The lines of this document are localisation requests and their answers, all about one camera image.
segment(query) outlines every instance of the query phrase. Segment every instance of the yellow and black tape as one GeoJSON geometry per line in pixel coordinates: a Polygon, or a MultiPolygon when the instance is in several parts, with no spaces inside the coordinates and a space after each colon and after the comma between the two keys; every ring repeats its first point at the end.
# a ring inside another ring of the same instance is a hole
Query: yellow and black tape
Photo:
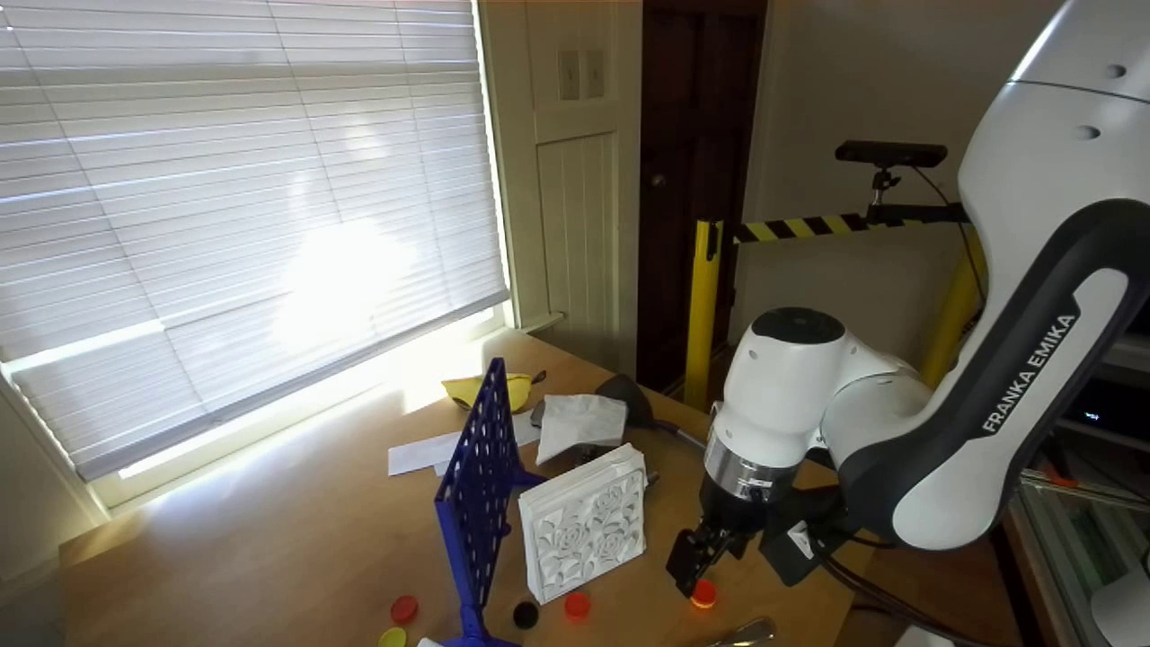
{"type": "Polygon", "coordinates": [[[764,220],[764,223],[736,223],[734,245],[776,245],[776,241],[804,241],[804,238],[845,238],[878,226],[917,226],[920,220],[867,220],[859,212],[839,216],[798,216],[798,220],[764,220]]]}

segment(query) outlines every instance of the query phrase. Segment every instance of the wall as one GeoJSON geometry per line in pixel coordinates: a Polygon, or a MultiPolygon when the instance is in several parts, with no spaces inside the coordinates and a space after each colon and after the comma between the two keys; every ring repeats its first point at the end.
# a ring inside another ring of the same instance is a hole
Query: wall
{"type": "Polygon", "coordinates": [[[0,395],[0,606],[23,577],[53,561],[58,547],[106,521],[94,497],[67,476],[28,420],[0,395]]]}
{"type": "MultiPolygon", "coordinates": [[[[872,169],[833,162],[841,139],[944,142],[931,177],[955,198],[981,110],[1052,9],[1052,0],[773,0],[743,220],[864,212],[872,169]]],[[[888,200],[933,195],[902,172],[888,200]]],[[[917,362],[955,263],[955,226],[742,250],[734,338],[768,304],[815,304],[917,362]]]]}

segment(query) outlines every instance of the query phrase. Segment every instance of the door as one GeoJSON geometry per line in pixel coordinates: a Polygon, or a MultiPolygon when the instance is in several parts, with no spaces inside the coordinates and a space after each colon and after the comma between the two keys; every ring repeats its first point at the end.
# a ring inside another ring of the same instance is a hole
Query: door
{"type": "MultiPolygon", "coordinates": [[[[684,376],[695,220],[743,206],[764,0],[647,0],[640,189],[640,380],[684,376]]],[[[727,338],[734,263],[720,278],[727,338]]]]}
{"type": "Polygon", "coordinates": [[[484,0],[507,254],[525,331],[637,374],[640,5],[484,0]]]}

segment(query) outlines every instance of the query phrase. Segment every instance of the orange object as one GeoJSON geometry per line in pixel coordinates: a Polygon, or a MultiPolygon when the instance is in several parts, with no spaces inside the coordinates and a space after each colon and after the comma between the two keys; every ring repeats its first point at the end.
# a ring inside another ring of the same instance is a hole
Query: orange object
{"type": "Polygon", "coordinates": [[[397,597],[392,600],[392,622],[397,627],[411,627],[421,619],[421,600],[417,597],[397,597]]]}
{"type": "Polygon", "coordinates": [[[715,600],[720,600],[720,591],[715,591],[709,577],[700,577],[700,582],[695,585],[695,592],[691,592],[691,605],[700,606],[700,610],[712,610],[715,600]]]}
{"type": "Polygon", "coordinates": [[[585,622],[591,619],[591,597],[582,591],[573,591],[564,597],[564,616],[568,616],[568,622],[585,622]]]}

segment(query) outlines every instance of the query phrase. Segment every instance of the sunlight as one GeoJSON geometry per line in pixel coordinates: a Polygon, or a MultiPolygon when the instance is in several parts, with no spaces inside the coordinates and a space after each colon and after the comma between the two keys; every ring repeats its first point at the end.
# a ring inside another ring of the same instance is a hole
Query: sunlight
{"type": "Polygon", "coordinates": [[[380,139],[380,132],[364,115],[356,118],[356,127],[346,129],[346,146],[361,162],[388,159],[388,142],[380,139]]]}
{"type": "Polygon", "coordinates": [[[446,322],[437,331],[427,331],[406,346],[397,346],[380,353],[377,361],[365,361],[337,376],[326,376],[314,388],[302,388],[267,411],[254,411],[249,418],[237,418],[229,424],[219,424],[192,441],[169,444],[149,459],[137,459],[123,468],[115,479],[133,482],[150,472],[163,472],[185,458],[195,458],[204,444],[228,441],[237,432],[267,429],[278,432],[272,437],[258,437],[258,444],[249,444],[246,454],[229,454],[223,462],[217,462],[213,476],[241,476],[253,459],[267,458],[268,449],[331,424],[336,418],[346,418],[356,406],[371,406],[375,399],[400,395],[404,414],[424,411],[427,401],[446,399],[442,376],[471,376],[484,369],[480,340],[496,331],[502,331],[502,313],[484,309],[473,316],[462,316],[458,322],[446,322]]]}
{"type": "Polygon", "coordinates": [[[365,331],[415,254],[415,245],[386,238],[377,223],[314,229],[289,273],[292,297],[278,316],[278,340],[314,347],[365,331]]]}

